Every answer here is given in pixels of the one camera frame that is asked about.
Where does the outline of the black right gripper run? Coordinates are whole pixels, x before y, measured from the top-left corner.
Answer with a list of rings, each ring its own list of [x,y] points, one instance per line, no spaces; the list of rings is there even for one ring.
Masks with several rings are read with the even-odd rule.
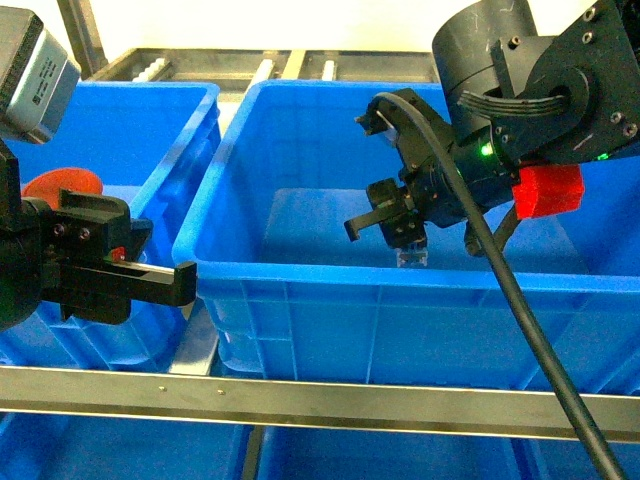
[[[488,127],[472,134],[462,144],[456,143],[451,125],[432,129],[454,160],[457,172],[482,212],[513,200],[511,171],[504,165],[500,149],[493,145]],[[372,211],[344,223],[351,241],[359,240],[362,230],[377,225],[392,249],[411,244],[424,247],[427,234],[424,222],[413,214],[414,204],[423,220],[440,228],[467,218],[433,148],[417,129],[411,127],[407,137],[399,142],[399,155],[403,163],[399,178],[413,200],[393,178],[370,184],[366,195]]]

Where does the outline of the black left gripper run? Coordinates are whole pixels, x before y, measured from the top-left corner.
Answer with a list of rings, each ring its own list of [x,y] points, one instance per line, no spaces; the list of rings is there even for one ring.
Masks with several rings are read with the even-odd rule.
[[[45,245],[52,231],[52,250]],[[109,325],[129,319],[132,303],[184,307],[195,301],[197,264],[174,268],[136,262],[153,223],[131,216],[126,201],[68,189],[52,210],[42,199],[23,199],[18,158],[1,144],[1,328],[28,319],[44,302],[60,305],[63,320],[77,317]]]

